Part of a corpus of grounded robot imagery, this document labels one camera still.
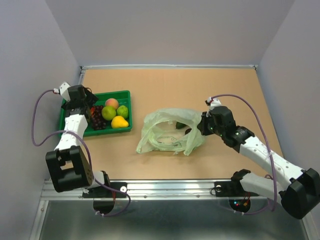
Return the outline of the green round apple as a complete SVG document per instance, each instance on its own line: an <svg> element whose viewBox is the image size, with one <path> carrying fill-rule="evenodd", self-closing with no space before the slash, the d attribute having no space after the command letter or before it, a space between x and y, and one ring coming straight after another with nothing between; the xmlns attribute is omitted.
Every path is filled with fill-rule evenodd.
<svg viewBox="0 0 320 240"><path fill-rule="evenodd" d="M117 112L113 106L105 106L101 110L101 115L106 121L111 121L114 117L117 116Z"/></svg>

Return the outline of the small red fruit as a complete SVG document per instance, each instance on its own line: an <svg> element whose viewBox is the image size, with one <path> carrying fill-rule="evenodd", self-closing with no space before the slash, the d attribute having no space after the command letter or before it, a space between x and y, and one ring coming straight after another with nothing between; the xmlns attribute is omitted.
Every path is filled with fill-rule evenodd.
<svg viewBox="0 0 320 240"><path fill-rule="evenodd" d="M95 107L92 107L90 109L90 113L91 113L91 118L93 118L95 116L95 112L96 112L96 108Z"/></svg>

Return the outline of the light green plastic bag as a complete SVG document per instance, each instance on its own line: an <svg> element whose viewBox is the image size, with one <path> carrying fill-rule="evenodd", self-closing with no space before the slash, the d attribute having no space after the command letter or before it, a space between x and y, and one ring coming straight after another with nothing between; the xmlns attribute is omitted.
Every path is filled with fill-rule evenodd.
<svg viewBox="0 0 320 240"><path fill-rule="evenodd" d="M200 121L201 113L187 108L161 108L149 113L144 118L136 152L182 152L188 156L205 143L205 137L197 129ZM177 122L186 127L176 129Z"/></svg>

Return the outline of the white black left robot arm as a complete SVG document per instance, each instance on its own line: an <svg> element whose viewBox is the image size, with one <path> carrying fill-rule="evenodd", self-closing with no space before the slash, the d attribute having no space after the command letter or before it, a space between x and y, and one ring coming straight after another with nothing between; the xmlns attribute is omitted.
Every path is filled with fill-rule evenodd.
<svg viewBox="0 0 320 240"><path fill-rule="evenodd" d="M65 103L64 129L58 145L46 153L45 161L54 186L58 192L79 188L94 188L100 197L111 193L110 179L105 171L93 172L91 157L84 154L81 144L92 117L91 108L98 98L83 85L64 82L58 93Z"/></svg>

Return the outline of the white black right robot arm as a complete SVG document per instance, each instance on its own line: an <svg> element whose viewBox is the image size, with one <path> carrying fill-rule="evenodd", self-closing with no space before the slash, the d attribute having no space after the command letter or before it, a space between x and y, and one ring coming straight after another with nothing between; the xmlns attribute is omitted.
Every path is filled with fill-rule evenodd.
<svg viewBox="0 0 320 240"><path fill-rule="evenodd" d="M230 181L215 184L219 197L241 197L254 193L274 200L293 218L303 219L320 203L320 175L305 170L272 151L244 126L236 125L226 106L217 106L201 114L198 130L204 136L217 135L237 153L260 165L271 177L260 177L250 170L236 171Z"/></svg>

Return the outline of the yellow pear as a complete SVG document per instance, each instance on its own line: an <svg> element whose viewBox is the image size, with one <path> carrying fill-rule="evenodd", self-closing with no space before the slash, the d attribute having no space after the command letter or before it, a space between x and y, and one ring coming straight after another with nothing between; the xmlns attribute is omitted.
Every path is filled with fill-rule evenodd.
<svg viewBox="0 0 320 240"><path fill-rule="evenodd" d="M124 117L117 115L112 119L111 127L113 129L127 128L129 127L129 123Z"/></svg>

